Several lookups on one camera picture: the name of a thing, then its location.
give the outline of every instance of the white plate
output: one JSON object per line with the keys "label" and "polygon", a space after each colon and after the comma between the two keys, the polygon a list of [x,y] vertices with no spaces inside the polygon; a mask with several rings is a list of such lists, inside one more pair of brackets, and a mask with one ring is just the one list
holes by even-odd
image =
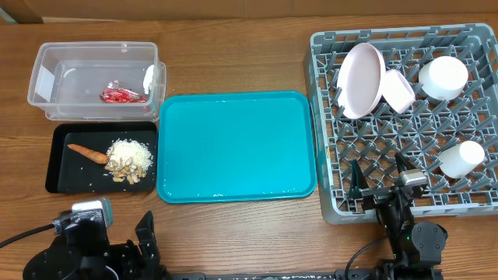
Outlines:
{"label": "white plate", "polygon": [[382,54],[371,44],[357,44],[346,55],[337,86],[342,88],[338,98],[344,115],[357,119],[370,113],[381,99],[381,83],[386,73]]}

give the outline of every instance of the orange carrot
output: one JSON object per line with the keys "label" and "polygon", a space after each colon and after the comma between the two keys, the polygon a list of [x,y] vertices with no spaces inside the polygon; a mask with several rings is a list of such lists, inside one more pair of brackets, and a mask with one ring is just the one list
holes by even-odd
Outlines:
{"label": "orange carrot", "polygon": [[91,159],[96,163],[106,164],[109,161],[109,158],[107,158],[107,156],[104,155],[102,152],[96,152],[77,144],[69,144],[68,147],[71,150],[79,152],[80,154],[84,155],[85,157]]}

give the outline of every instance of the black tray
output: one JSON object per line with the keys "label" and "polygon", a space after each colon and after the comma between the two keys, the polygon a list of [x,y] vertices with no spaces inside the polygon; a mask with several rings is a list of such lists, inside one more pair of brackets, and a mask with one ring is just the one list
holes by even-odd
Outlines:
{"label": "black tray", "polygon": [[[113,182],[112,175],[104,175],[109,171],[103,165],[67,148],[67,144],[78,144],[106,153],[112,141],[118,138],[149,143],[153,164],[147,170],[147,176],[137,184]],[[51,193],[150,191],[156,186],[156,167],[157,127],[153,122],[61,124],[54,130],[45,188]]]}

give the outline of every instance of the white label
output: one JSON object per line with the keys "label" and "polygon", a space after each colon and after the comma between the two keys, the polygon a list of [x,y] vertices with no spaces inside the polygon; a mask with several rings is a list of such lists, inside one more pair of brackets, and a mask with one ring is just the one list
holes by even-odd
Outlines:
{"label": "white label", "polygon": [[34,92],[43,97],[47,102],[50,102],[52,96],[52,87],[54,87],[54,74],[48,71],[45,67],[40,66],[38,72],[37,85]]}

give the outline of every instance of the clear plastic container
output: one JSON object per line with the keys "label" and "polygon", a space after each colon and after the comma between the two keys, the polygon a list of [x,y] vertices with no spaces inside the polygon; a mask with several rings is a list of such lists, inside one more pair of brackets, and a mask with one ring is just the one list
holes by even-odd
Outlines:
{"label": "clear plastic container", "polygon": [[[146,94],[146,70],[154,65]],[[104,103],[109,82],[143,95],[145,103]],[[28,102],[53,121],[156,121],[164,100],[166,67],[150,42],[46,43],[31,74]]]}

